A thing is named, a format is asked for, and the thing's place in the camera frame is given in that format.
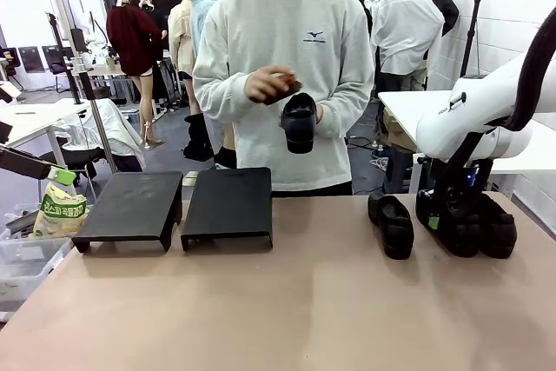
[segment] sweatshirt cuff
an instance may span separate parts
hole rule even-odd
[[[234,85],[232,87],[232,100],[240,109],[250,109],[255,106],[255,103],[251,102],[247,97],[247,94],[245,94],[245,83],[247,82],[248,77],[249,74],[238,76],[234,80]]]
[[[336,137],[336,118],[334,111],[324,103],[317,103],[322,106],[322,119],[316,125],[316,134],[324,138]]]

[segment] snack bag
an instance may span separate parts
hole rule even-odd
[[[43,204],[29,238],[62,238],[79,232],[87,217],[87,199],[68,195],[52,183],[46,188]]]

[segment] black platform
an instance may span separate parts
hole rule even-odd
[[[72,241],[83,253],[91,242],[160,241],[170,248],[174,223],[182,221],[179,172],[116,173]]]
[[[272,182],[270,170],[212,169],[199,173],[182,247],[192,239],[267,236],[272,247]]]

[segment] maroon sweater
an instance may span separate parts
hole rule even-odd
[[[120,56],[122,71],[140,76],[162,60],[162,32],[143,10],[126,4],[108,12],[108,38]]]

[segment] plastic bin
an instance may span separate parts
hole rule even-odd
[[[15,312],[70,249],[68,238],[0,240],[0,311]]]

